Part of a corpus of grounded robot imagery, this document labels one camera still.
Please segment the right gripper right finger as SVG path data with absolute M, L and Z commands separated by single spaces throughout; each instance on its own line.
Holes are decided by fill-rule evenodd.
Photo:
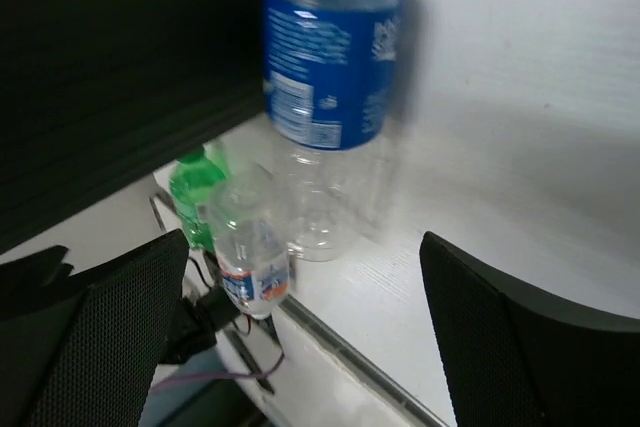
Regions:
M 554 295 L 432 232 L 419 256 L 458 425 L 638 425 L 637 319 Z

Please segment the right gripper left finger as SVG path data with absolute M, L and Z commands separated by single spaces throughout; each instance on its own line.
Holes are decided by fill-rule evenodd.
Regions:
M 137 425 L 188 253 L 174 230 L 45 285 L 3 285 L 2 425 Z

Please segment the green plastic soda bottle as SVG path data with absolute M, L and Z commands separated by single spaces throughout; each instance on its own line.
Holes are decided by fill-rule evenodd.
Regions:
M 208 205 L 211 189 L 227 178 L 226 172 L 207 156 L 203 145 L 179 158 L 169 176 L 169 192 L 183 232 L 194 250 L 212 252 Z

